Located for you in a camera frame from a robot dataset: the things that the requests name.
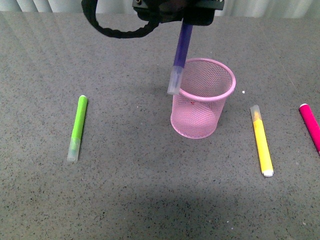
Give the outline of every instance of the pink mesh cup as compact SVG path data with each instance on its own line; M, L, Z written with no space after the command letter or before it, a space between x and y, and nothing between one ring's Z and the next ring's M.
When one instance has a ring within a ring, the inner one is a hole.
M180 94L173 96L173 128L189 139L210 136L216 130L226 99L235 87L235 75L221 62L207 58L188 59Z

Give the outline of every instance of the marker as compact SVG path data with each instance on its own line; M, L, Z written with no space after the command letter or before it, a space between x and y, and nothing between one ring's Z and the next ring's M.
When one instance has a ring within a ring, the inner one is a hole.
M179 95L182 81L183 70L186 64L186 58L192 33L192 25L182 22L178 46L176 47L173 67L170 74L168 94Z
M316 150L320 154L320 127L317 123L317 120L308 104L302 104L299 107L299 111L311 135Z
M262 122L260 108L258 105L250 107L256 145L260 159L261 172L265 177L272 177L274 175L274 168L272 166L267 138L265 134L264 124Z
M78 101L78 107L76 110L74 126L72 130L70 146L68 151L68 156L66 160L68 162L78 161L80 143L82 137L82 130L84 128L86 110L87 110L88 99L86 96L81 95Z

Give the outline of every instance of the gray countertop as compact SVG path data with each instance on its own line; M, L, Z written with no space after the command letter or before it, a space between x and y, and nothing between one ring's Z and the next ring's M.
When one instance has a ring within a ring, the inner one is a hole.
M83 14L0 13L1 240L319 238L320 156L298 111L308 103L320 120L319 20L216 17L194 27L188 58L218 60L237 80L201 140L170 123L180 25L112 39ZM82 94L80 156L67 164ZM255 104L271 178L260 170Z

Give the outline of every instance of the black cable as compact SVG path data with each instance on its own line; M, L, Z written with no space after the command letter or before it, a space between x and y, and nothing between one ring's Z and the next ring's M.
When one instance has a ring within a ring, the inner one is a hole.
M149 33L151 33L156 27L159 26L159 22L151 22L149 21L147 25L144 27L140 27L135 31L120 31L113 30L111 28L103 28L99 25L96 18L96 10L97 10L98 0L82 0L81 5L83 9L83 13L89 23L100 33L106 35L111 38L117 39L132 39L132 38L142 38Z

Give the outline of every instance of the white curtain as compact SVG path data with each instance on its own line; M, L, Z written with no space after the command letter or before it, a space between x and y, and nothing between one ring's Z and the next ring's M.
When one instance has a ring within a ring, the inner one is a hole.
M0 0L0 11L81 13L81 0ZM132 0L99 0L97 13L134 14ZM320 0L225 0L216 16L320 18Z

